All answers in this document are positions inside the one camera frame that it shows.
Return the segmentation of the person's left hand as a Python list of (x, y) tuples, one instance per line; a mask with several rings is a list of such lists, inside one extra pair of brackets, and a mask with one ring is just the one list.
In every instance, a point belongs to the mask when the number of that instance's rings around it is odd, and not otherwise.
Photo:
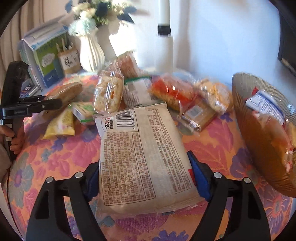
[(25, 141), (25, 131), (24, 131), (24, 125), (22, 125), (18, 133), (15, 134), (13, 130), (8, 128), (7, 126), (1, 125), (0, 127), (1, 132), (1, 145), (4, 143), (4, 139), (6, 137), (11, 138), (11, 146), (10, 150), (13, 151), (14, 154), (18, 155), (23, 147), (24, 141)]

